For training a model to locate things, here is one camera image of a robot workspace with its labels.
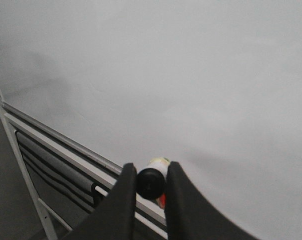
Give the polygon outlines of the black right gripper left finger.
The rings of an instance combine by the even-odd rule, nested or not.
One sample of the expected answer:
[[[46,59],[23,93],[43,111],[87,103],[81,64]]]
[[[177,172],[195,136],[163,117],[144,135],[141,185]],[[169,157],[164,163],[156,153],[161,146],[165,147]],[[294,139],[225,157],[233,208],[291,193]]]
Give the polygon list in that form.
[[[137,173],[132,163],[123,170],[107,197],[64,240],[131,240],[136,208]]]

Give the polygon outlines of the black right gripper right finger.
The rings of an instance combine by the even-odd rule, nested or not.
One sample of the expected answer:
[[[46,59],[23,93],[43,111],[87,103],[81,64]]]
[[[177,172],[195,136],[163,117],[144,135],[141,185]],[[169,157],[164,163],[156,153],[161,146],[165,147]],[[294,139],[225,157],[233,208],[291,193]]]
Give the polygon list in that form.
[[[168,167],[165,217],[170,240],[254,240],[196,189],[178,162]]]

